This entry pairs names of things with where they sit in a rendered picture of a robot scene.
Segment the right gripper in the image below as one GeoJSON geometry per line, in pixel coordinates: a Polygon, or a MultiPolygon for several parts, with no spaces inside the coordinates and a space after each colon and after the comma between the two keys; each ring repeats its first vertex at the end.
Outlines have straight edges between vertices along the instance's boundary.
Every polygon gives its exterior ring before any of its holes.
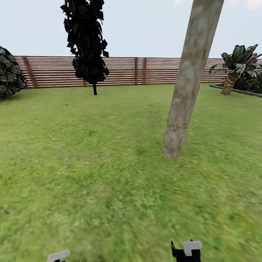
{"type": "Polygon", "coordinates": [[[176,257],[176,262],[201,262],[200,252],[198,249],[191,250],[192,256],[186,256],[184,249],[175,249],[172,247],[172,255],[176,257]]]}

